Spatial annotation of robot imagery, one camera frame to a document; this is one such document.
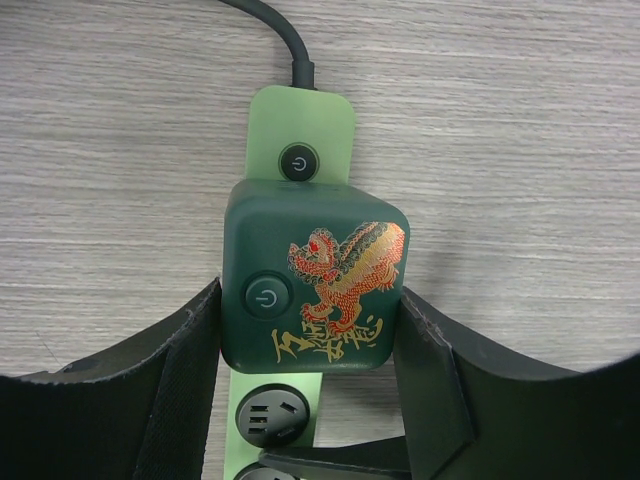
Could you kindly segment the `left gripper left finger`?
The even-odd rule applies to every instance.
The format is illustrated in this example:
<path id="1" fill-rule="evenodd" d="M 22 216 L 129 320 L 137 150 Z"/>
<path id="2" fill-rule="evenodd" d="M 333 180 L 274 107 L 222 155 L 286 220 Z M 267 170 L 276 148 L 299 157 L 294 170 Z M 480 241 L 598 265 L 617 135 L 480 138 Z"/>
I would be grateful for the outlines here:
<path id="1" fill-rule="evenodd" d="M 221 285 L 55 372 L 1 378 L 4 479 L 198 479 L 216 384 Z"/>

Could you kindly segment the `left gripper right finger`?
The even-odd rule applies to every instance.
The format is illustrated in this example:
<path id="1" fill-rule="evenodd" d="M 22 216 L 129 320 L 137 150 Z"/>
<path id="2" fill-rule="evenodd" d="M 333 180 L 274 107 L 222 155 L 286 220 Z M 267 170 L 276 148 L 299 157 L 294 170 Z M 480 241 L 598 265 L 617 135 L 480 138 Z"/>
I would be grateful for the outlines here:
<path id="1" fill-rule="evenodd" d="M 411 290 L 394 364 L 416 479 L 635 479 L 639 357 L 578 372 L 464 326 Z"/>

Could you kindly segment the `dark green cube plug adapter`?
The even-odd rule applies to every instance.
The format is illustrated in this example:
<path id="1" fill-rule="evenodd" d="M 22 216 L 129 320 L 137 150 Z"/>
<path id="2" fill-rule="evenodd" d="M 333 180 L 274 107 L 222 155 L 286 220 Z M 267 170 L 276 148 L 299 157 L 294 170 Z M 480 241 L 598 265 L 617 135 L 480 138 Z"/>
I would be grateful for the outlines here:
<path id="1" fill-rule="evenodd" d="M 239 182 L 224 216 L 226 363 L 244 374 L 384 364 L 409 239 L 399 208 L 355 187 Z"/>

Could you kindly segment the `green power strip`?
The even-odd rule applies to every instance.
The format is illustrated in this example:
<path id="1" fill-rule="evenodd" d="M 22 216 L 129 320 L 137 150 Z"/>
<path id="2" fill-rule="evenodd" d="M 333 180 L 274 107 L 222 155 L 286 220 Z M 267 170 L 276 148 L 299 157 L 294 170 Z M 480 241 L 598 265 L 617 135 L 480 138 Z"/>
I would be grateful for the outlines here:
<path id="1" fill-rule="evenodd" d="M 268 86 L 249 106 L 244 179 L 224 218 L 221 353 L 231 371 L 224 476 L 276 479 L 267 447 L 313 443 L 324 373 L 342 352 L 341 215 L 356 115 L 341 95 Z"/>

